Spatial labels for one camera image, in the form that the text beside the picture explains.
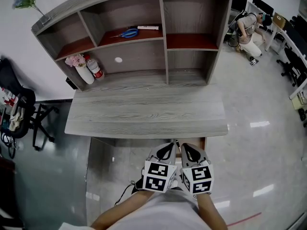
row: white table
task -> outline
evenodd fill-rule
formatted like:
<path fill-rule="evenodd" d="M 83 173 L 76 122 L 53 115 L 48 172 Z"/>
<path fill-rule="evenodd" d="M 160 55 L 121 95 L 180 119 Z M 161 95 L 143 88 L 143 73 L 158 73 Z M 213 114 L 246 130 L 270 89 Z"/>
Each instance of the white table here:
<path fill-rule="evenodd" d="M 274 26 L 274 30 L 273 30 L 273 33 L 272 33 L 272 36 L 270 37 L 269 39 L 269 42 L 265 48 L 265 51 L 268 51 L 273 40 L 274 40 L 274 37 L 277 33 L 277 31 L 280 32 L 280 34 L 284 37 L 284 41 L 283 43 L 281 44 L 280 48 L 278 49 L 277 53 L 279 54 L 281 52 L 281 50 L 284 48 L 285 44 L 287 43 L 291 48 L 292 50 L 302 59 L 305 67 L 307 68 L 307 61 L 305 59 L 305 55 L 303 55 L 301 53 L 301 51 L 297 48 L 297 46 L 295 45 L 295 43 L 291 40 L 291 38 L 288 36 L 287 32 L 284 31 L 283 29 L 281 29 L 279 26 L 277 26 L 275 23 L 273 23 L 273 26 Z M 307 79 L 289 96 L 290 100 L 292 100 L 294 97 L 296 97 L 296 95 L 307 85 Z"/>

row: beige pants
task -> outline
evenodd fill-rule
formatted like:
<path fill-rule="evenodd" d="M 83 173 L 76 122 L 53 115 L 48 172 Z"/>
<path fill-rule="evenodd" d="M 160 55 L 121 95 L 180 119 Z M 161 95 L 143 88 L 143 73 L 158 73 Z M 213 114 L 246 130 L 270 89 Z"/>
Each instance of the beige pants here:
<path fill-rule="evenodd" d="M 240 46 L 241 46 L 241 49 L 244 50 L 246 53 L 248 53 L 250 56 L 258 57 L 261 55 L 261 50 L 259 49 L 259 46 L 262 43 L 263 43 L 263 40 L 262 40 L 261 35 L 254 33 L 249 43 L 240 44 Z"/>

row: desk leg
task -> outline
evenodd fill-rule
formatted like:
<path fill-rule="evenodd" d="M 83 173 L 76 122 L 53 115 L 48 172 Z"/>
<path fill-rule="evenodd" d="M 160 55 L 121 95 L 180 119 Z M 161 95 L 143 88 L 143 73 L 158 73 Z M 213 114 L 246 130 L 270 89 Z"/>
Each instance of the desk leg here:
<path fill-rule="evenodd" d="M 271 38 L 270 38 L 270 40 L 269 40 L 267 46 L 265 47 L 265 51 L 268 51 L 268 50 L 269 50 L 269 48 L 270 48 L 270 46 L 271 46 L 271 44 L 272 44 L 272 42 L 273 42 L 273 40 L 274 40 L 274 38 L 275 38 L 276 33 L 277 33 L 277 26 L 274 27 L 272 36 L 271 36 Z"/>
<path fill-rule="evenodd" d="M 280 48 L 278 49 L 277 54 L 280 54 L 285 45 L 286 45 L 286 40 L 284 39 L 282 45 L 280 45 Z"/>
<path fill-rule="evenodd" d="M 307 85 L 307 79 L 289 96 L 290 100 L 292 100 L 296 95 Z"/>

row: person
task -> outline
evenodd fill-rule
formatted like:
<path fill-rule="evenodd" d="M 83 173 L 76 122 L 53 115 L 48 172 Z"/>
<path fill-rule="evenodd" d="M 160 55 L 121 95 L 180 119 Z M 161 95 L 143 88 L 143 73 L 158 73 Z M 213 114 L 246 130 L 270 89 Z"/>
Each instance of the person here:
<path fill-rule="evenodd" d="M 237 23 L 242 33 L 242 36 L 239 37 L 237 51 L 244 50 L 252 61 L 254 57 L 261 55 L 261 50 L 253 42 L 252 35 L 256 32 L 260 34 L 262 40 L 266 42 L 265 35 L 263 31 L 258 28 L 258 25 L 269 26 L 272 24 L 272 19 L 269 15 L 264 13 L 250 13 L 247 16 L 238 19 Z"/>
<path fill-rule="evenodd" d="M 90 228 L 64 223 L 59 230 L 227 229 L 209 194 L 198 194 L 197 202 L 180 188 L 164 194 L 141 190 L 104 212 Z"/>

